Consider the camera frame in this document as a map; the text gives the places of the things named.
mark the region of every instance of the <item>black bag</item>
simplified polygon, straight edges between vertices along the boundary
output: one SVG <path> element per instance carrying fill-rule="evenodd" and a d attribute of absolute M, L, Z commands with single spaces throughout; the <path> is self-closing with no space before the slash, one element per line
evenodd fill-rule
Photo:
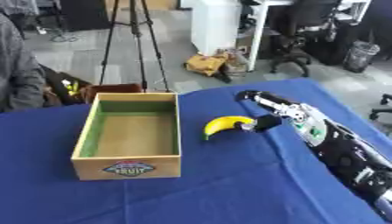
<path fill-rule="evenodd" d="M 343 64 L 353 42 L 358 39 L 358 25 L 337 22 L 337 35 L 333 42 L 324 38 L 308 39 L 304 50 L 321 63 L 328 66 Z"/>

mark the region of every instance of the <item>banana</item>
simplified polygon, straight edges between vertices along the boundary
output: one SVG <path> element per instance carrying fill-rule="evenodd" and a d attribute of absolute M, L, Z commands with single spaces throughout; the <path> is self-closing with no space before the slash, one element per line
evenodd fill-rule
<path fill-rule="evenodd" d="M 222 116 L 213 119 L 204 128 L 205 139 L 222 130 L 235 129 L 236 123 L 253 123 L 255 120 L 246 116 L 233 115 L 233 116 Z"/>

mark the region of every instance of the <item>robotic arm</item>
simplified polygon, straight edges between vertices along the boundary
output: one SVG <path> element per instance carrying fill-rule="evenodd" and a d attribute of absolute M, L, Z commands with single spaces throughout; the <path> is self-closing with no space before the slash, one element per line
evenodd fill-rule
<path fill-rule="evenodd" d="M 365 200 L 384 220 L 392 222 L 392 163 L 373 145 L 318 109 L 268 92 L 248 90 L 237 101 L 251 100 L 277 117 L 286 118 L 319 161 L 348 189 Z M 264 131 L 260 125 L 241 129 Z"/>

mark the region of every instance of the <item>fruit box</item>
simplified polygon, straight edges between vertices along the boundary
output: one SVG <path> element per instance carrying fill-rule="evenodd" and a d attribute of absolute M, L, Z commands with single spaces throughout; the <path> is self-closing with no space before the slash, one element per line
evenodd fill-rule
<path fill-rule="evenodd" d="M 180 176 L 176 94 L 98 94 L 72 155 L 82 180 Z"/>

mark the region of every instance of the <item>yellow bag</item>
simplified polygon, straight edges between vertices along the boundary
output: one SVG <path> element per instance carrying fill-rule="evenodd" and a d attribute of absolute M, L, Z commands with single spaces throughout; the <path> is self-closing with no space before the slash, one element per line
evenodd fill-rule
<path fill-rule="evenodd" d="M 192 56 L 186 63 L 185 68 L 188 71 L 212 76 L 217 73 L 219 68 L 228 60 L 228 53 L 222 52 L 214 56 L 203 56 L 196 54 Z"/>

